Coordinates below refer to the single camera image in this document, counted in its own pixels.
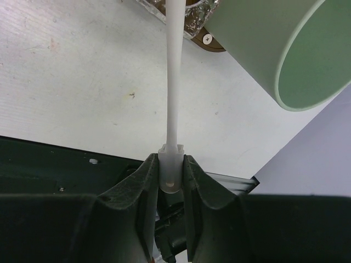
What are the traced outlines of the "green plastic cup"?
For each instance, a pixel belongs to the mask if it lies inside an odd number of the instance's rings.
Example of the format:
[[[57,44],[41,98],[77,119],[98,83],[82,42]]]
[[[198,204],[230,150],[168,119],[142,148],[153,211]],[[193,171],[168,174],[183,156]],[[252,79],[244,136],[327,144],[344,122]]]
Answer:
[[[288,111],[350,84],[350,1],[221,1],[205,28]]]

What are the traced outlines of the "white toothbrush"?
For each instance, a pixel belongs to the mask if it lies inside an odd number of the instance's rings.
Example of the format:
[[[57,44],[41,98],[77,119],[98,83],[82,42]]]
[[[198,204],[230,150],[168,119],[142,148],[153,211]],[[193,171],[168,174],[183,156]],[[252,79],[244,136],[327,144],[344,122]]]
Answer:
[[[180,68],[186,1],[166,1],[167,40],[167,133],[158,151],[159,186],[165,193],[176,193],[182,183],[184,146],[178,144]]]

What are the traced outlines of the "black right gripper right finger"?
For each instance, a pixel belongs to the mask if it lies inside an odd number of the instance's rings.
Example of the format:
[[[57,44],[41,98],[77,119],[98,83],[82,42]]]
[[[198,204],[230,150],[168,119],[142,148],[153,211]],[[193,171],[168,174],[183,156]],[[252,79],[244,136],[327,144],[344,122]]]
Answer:
[[[186,155],[183,163],[185,231],[190,262],[249,262],[250,246],[238,196]]]

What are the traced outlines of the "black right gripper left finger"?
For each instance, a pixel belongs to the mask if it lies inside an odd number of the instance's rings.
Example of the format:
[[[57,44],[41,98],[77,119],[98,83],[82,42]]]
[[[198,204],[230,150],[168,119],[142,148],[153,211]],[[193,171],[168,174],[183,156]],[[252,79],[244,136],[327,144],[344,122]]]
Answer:
[[[98,196],[80,262],[151,262],[158,195],[158,156]]]

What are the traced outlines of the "clear textured plastic box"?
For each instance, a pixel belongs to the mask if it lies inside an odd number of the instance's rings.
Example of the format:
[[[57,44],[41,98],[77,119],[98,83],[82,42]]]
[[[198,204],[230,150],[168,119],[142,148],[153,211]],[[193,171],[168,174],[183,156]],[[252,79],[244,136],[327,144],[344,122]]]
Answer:
[[[149,13],[166,23],[166,6],[162,0],[137,0]],[[219,6],[219,0],[187,1],[184,15],[184,37],[193,39]]]

